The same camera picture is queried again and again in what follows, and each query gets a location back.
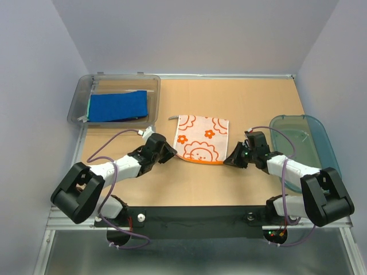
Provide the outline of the orange white patterned towel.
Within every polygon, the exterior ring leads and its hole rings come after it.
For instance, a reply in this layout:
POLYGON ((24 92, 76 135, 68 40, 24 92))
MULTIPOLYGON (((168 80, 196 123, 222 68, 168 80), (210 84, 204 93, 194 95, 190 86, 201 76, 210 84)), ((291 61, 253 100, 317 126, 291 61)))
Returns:
POLYGON ((173 147, 176 157, 191 163, 222 165, 227 158, 229 121, 216 117, 178 115, 173 147))

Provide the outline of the blue towel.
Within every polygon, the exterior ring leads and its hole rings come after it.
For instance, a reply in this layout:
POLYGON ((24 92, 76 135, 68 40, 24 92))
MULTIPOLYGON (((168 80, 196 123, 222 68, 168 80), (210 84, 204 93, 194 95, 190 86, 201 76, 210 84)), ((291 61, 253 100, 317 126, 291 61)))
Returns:
POLYGON ((148 114, 147 91, 91 95, 90 122, 135 120, 148 114))

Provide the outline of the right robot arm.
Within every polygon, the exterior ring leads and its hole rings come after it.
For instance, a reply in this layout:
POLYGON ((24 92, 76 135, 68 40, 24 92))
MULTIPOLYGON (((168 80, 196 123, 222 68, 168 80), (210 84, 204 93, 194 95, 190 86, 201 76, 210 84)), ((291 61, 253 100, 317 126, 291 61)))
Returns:
POLYGON ((247 168, 253 164, 268 175, 278 176, 301 189, 300 195, 283 193, 267 201, 264 217, 269 223, 278 223, 284 217, 291 225, 299 218, 309 219, 322 227, 355 212, 354 203, 338 173, 332 167, 310 167, 296 162, 285 154, 271 151, 261 131, 248 131, 246 139, 237 143, 224 160, 227 166, 247 168))

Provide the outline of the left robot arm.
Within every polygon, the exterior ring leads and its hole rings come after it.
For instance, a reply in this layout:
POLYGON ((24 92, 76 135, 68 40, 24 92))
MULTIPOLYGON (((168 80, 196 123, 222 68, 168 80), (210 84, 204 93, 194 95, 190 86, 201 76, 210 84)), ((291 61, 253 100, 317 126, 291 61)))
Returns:
POLYGON ((103 164, 74 164, 56 187, 50 201, 75 224, 93 215, 108 218, 120 226, 127 221, 127 205, 112 195, 102 197, 107 186, 137 178, 151 171, 156 163, 166 163, 177 151, 158 133, 143 134, 146 142, 118 160, 110 158, 103 164))

